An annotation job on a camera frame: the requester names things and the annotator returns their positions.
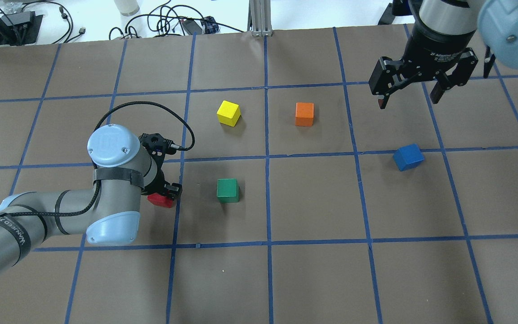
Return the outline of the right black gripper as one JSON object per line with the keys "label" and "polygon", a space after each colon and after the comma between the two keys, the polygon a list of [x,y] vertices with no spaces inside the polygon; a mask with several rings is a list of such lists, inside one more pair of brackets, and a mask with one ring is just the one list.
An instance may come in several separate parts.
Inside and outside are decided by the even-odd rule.
{"label": "right black gripper", "polygon": [[471,47],[466,48],[466,35],[444,35],[413,27],[403,56],[399,60],[380,57],[368,81],[380,109],[385,109],[391,95],[409,84],[420,82],[427,71],[448,71],[456,64],[452,74],[436,71],[437,80],[430,100],[438,104],[444,93],[454,86],[464,86],[471,78],[478,58]]}

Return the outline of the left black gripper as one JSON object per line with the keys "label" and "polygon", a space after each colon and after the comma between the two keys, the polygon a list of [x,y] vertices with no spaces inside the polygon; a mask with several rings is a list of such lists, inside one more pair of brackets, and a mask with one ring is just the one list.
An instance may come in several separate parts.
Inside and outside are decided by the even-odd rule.
{"label": "left black gripper", "polygon": [[164,156],[147,154],[150,158],[149,168],[143,178],[144,188],[142,189],[142,195],[164,195],[168,200],[176,201],[180,199],[183,192],[181,183],[168,183],[165,179],[165,174],[162,170],[164,163]]}

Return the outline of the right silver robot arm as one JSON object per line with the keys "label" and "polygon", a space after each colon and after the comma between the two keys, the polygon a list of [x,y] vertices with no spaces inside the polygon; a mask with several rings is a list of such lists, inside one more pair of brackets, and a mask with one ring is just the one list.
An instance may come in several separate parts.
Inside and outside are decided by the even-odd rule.
{"label": "right silver robot arm", "polygon": [[369,79],[380,109],[398,90],[435,80],[436,104],[455,86],[464,86],[479,58],[469,47],[478,32],[486,47],[483,77],[495,61],[518,70],[518,0],[393,0],[388,17],[412,16],[415,25],[399,60],[380,57]]}

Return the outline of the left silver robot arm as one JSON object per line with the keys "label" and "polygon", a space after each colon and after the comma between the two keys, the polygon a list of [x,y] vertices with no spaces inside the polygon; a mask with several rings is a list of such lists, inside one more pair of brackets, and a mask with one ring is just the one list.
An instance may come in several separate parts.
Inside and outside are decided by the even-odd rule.
{"label": "left silver robot arm", "polygon": [[182,149],[157,133],[136,137],[117,124],[93,131],[87,146],[96,165],[91,189],[30,191],[0,204],[0,275],[61,234],[85,234],[95,246],[131,244],[138,235],[142,196],[180,196],[181,185],[166,182],[162,163]]}

